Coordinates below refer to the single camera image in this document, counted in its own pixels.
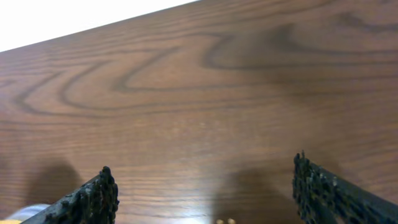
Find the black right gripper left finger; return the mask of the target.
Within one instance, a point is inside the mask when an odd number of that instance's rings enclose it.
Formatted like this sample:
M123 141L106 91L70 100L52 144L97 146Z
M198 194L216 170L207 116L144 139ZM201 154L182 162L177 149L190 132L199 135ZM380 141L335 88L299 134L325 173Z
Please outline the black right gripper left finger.
M97 176L22 224L114 224L118 185L104 166Z

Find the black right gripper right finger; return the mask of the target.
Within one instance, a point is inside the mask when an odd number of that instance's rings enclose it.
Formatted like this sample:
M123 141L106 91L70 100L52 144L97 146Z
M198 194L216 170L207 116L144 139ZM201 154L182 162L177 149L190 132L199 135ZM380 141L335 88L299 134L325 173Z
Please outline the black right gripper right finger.
M314 164L294 157L292 196L305 223L397 224L397 205Z

